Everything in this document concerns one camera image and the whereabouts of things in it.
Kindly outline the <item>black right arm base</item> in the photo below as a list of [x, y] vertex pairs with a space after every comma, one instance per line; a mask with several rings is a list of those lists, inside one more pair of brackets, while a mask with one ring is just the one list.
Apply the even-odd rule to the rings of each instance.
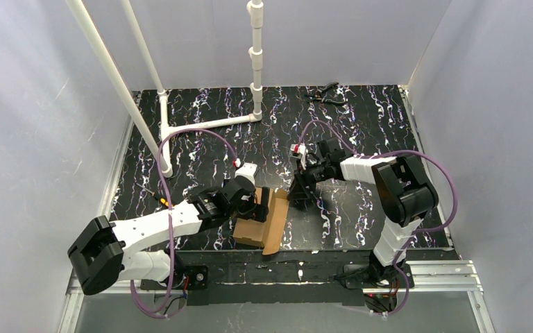
[[398, 307], [398, 292], [405, 291], [406, 283], [414, 286], [411, 267], [405, 260], [397, 263], [403, 274], [390, 264], [381, 266], [376, 258], [367, 264], [346, 264], [330, 277], [346, 289], [388, 289], [380, 293], [366, 293], [365, 305], [373, 313], [391, 313]]

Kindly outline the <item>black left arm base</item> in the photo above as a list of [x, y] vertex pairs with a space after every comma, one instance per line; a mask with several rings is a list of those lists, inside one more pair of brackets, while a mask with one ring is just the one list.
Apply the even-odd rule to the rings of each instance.
[[171, 275], [162, 278], [157, 283], [162, 287], [167, 287], [170, 277], [173, 278], [171, 293], [205, 290], [209, 285], [209, 270], [203, 265], [176, 265]]

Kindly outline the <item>brown cardboard paper box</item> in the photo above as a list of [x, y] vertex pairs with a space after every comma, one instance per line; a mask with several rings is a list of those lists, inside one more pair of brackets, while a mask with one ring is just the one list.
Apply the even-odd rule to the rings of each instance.
[[256, 208], [249, 215], [236, 218], [233, 238], [237, 244], [261, 248], [264, 256], [274, 255], [280, 250], [286, 225], [287, 192], [282, 188], [258, 187], [251, 203]]

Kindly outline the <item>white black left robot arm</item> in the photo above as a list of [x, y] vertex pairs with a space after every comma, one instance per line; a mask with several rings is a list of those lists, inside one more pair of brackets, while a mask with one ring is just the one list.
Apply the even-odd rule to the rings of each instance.
[[156, 244], [218, 228], [235, 218], [264, 223], [269, 213], [268, 187], [255, 187], [244, 176], [226, 180], [165, 209], [136, 219], [92, 219], [67, 251], [87, 296], [118, 281], [154, 280], [166, 283], [176, 265], [168, 250], [149, 252]]

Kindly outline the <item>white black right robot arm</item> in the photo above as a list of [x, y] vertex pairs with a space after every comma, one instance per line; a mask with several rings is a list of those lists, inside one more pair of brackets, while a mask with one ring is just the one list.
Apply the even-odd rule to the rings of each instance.
[[395, 151], [362, 157], [342, 148], [336, 139], [320, 141], [318, 150], [313, 155], [304, 144], [291, 145], [296, 170], [288, 200], [309, 200], [314, 197], [317, 183], [330, 179], [374, 185], [384, 212], [384, 225], [366, 272], [370, 276], [394, 272], [405, 259], [407, 242], [439, 203], [421, 161], [423, 155]]

